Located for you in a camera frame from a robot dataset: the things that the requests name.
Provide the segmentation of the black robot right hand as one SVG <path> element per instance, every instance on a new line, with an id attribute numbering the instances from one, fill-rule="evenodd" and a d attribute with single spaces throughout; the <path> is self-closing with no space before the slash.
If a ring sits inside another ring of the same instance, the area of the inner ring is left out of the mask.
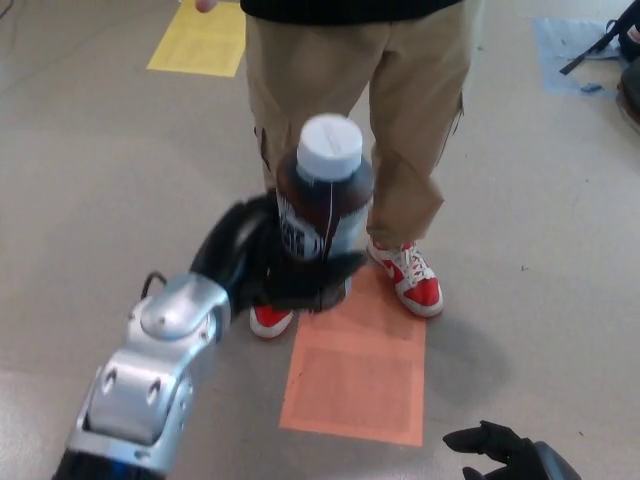
<path id="1" fill-rule="evenodd" d="M 466 480 L 581 480 L 577 471 L 546 442 L 521 438 L 509 427 L 489 421 L 448 433 L 443 441 L 455 452 L 486 455 L 503 464 L 486 474 L 464 467 Z"/>

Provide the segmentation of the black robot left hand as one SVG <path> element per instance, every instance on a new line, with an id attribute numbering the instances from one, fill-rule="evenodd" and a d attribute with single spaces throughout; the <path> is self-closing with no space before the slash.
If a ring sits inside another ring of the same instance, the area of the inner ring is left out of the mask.
<path id="1" fill-rule="evenodd" d="M 328 260 L 296 260 L 280 237 L 276 193 L 233 205 L 209 232 L 190 270 L 227 292 L 232 312 L 268 306 L 322 312 L 342 301 L 340 293 L 366 263 L 362 251 Z"/>

